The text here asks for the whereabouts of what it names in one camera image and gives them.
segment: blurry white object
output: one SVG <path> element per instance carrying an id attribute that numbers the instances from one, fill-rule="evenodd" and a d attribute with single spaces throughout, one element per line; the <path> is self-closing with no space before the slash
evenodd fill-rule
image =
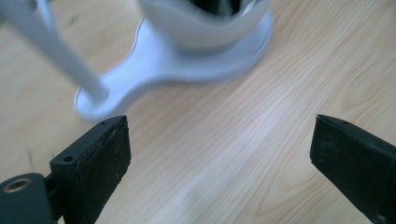
<path id="1" fill-rule="evenodd" d="M 21 0 L 0 0 L 0 18 L 80 85 L 75 109 L 83 119 L 98 121 L 123 114 L 153 84 L 234 77 L 261 59 L 272 32 L 268 0 L 251 1 L 229 17 L 200 12 L 186 1 L 140 0 L 148 20 L 141 21 L 127 57 L 99 78 L 56 35 L 48 6 L 40 8 L 43 24 Z"/>
<path id="2" fill-rule="evenodd" d="M 191 1 L 139 0 L 146 17 L 165 38 L 183 49 L 200 51 L 228 47 L 251 31 L 269 6 L 269 0 L 241 0 L 248 3 L 238 13 L 218 16 L 198 8 Z M 219 2 L 219 6 L 225 8 L 224 2 L 231 0 L 206 0 L 210 1 Z"/>

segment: small hole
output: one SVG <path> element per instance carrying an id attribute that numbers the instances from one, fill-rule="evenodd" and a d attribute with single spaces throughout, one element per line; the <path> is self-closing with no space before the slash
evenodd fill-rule
<path id="1" fill-rule="evenodd" d="M 15 180 L 11 183 L 9 183 L 5 188 L 4 192 L 6 193 L 13 193 L 16 191 L 20 191 L 21 189 L 26 188 L 30 184 L 31 180 L 28 178 L 22 178 Z"/>
<path id="2" fill-rule="evenodd" d="M 64 158 L 64 161 L 66 161 L 66 162 L 70 162 L 70 161 L 73 161 L 73 160 L 74 160 L 74 157 L 72 157 L 72 156 L 68 156 L 68 157 Z"/>

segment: white pole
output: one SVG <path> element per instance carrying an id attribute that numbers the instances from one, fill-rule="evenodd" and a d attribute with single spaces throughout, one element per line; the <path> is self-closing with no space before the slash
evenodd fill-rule
<path id="1" fill-rule="evenodd" d="M 35 0 L 38 11 L 40 12 L 41 20 L 47 26 L 47 29 L 57 35 L 55 19 L 53 19 L 52 12 L 48 5 L 49 0 Z"/>
<path id="2" fill-rule="evenodd" d="M 92 74 L 82 60 L 55 33 L 36 18 L 21 0 L 0 0 L 0 17 L 15 26 L 41 49 L 50 60 L 96 101 L 108 96 L 108 89 Z"/>

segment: light wood grain surface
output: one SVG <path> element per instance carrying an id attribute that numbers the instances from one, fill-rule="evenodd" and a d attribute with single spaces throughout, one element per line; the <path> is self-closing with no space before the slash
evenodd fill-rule
<path id="1" fill-rule="evenodd" d="M 129 51 L 135 0 L 55 0 L 94 71 Z M 133 160 L 97 223 L 370 223 L 310 162 L 316 114 L 396 145 L 396 1 L 274 0 L 274 34 L 243 77 L 167 84 L 127 111 Z M 0 28 L 0 181 L 37 172 L 88 131 L 71 83 Z"/>

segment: white base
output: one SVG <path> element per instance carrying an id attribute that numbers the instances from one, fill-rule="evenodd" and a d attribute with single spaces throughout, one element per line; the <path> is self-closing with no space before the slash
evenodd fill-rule
<path id="1" fill-rule="evenodd" d="M 152 84 L 164 81 L 203 82 L 247 73 L 262 58 L 272 33 L 272 16 L 232 46 L 213 53 L 181 52 L 166 43 L 148 20 L 142 20 L 134 46 L 119 65 L 100 76 L 109 89 L 105 100 L 94 101 L 79 89 L 75 109 L 85 120 L 122 115 L 134 99 Z"/>

